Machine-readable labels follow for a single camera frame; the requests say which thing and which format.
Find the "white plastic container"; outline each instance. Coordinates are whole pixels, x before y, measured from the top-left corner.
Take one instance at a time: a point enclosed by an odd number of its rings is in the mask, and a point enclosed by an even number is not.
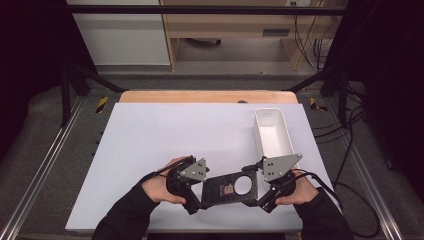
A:
[[[283,112],[277,108],[261,108],[255,112],[254,134],[258,159],[294,154]],[[263,181],[269,190],[269,184]]]

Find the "hand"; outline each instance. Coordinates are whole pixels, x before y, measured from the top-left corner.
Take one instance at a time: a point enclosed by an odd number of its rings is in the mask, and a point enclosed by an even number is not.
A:
[[[293,170],[294,175],[297,177],[301,173],[299,170]],[[290,205],[290,204],[302,204],[310,202],[315,196],[318,195],[318,190],[312,185],[306,177],[302,177],[296,180],[296,190],[290,196],[280,197],[275,200],[277,205]]]
[[[180,157],[172,159],[166,166],[169,166],[175,162],[178,162],[186,157]],[[166,170],[165,172],[161,173],[163,176],[168,175],[169,170]],[[150,197],[150,199],[153,200],[153,202],[170,202],[174,204],[185,204],[186,200],[180,196],[172,195],[168,192],[168,189],[166,189],[166,177],[163,176],[156,176],[153,177],[141,184],[141,187],[146,192],[147,196]]]

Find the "black sleeve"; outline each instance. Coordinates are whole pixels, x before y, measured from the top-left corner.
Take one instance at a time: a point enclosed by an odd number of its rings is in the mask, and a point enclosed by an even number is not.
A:
[[[294,204],[299,217],[303,221],[303,240],[353,240],[352,231],[344,218],[323,188],[312,201],[300,205]]]
[[[137,183],[119,199],[97,225],[93,240],[141,239],[150,223],[150,213],[159,203],[153,202]]]

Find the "aluminum rail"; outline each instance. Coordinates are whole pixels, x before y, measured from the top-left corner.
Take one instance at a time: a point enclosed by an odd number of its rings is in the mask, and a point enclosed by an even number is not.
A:
[[[335,106],[334,101],[329,100],[327,98],[325,98],[325,101],[327,102],[327,106],[329,107],[329,111],[331,112],[333,118],[338,119],[336,113],[337,108]],[[350,142],[350,134],[348,133],[344,135],[342,139],[343,143],[345,144],[345,147],[348,148]],[[364,191],[367,194],[368,200],[377,212],[377,215],[381,222],[381,229],[386,235],[386,238],[389,240],[403,240],[404,238],[399,230],[399,227],[397,226],[392,214],[390,213],[390,210],[387,207],[383,196],[381,196],[381,193],[378,190],[377,185],[375,184],[374,179],[371,176],[371,173],[365,166],[364,161],[362,160],[361,155],[359,154],[359,151],[356,148],[354,142],[352,142],[349,156],[351,157],[356,174],[358,175],[359,180],[361,181],[362,186],[364,187]]]
[[[60,128],[55,140],[50,146],[49,151],[44,157],[43,162],[38,168],[37,173],[32,179],[31,184],[19,202],[19,205],[15,209],[15,212],[13,213],[12,217],[10,217],[3,230],[0,232],[1,240],[13,240],[17,237],[19,230],[21,229],[29,211],[31,210],[32,205],[34,204],[39,192],[41,191],[41,188],[43,187],[43,184],[49,175],[49,172],[53,167],[57,156],[59,155],[60,150],[62,149],[69,135],[69,132],[71,131],[77,119],[77,116],[79,115],[84,100],[84,97],[78,97],[77,101],[75,102],[72,109],[73,114],[71,115],[68,124],[63,128]]]
[[[271,7],[271,6],[181,6],[181,5],[55,5],[52,11],[79,14],[234,14],[234,15],[322,15],[345,16],[364,13],[346,7]]]

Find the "white table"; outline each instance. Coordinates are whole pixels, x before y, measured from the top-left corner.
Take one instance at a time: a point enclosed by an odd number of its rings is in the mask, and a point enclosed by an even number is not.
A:
[[[139,179],[184,155],[204,157],[208,177],[238,172],[257,159],[253,124],[258,108],[283,111],[301,168],[331,186],[300,104],[118,103],[66,225],[92,232],[111,206]],[[265,189],[258,184],[259,197]],[[193,186],[201,198],[201,184]],[[179,205],[161,203],[151,215],[149,232],[281,232],[299,230],[292,206],[271,214],[241,203],[214,206],[189,215]]]

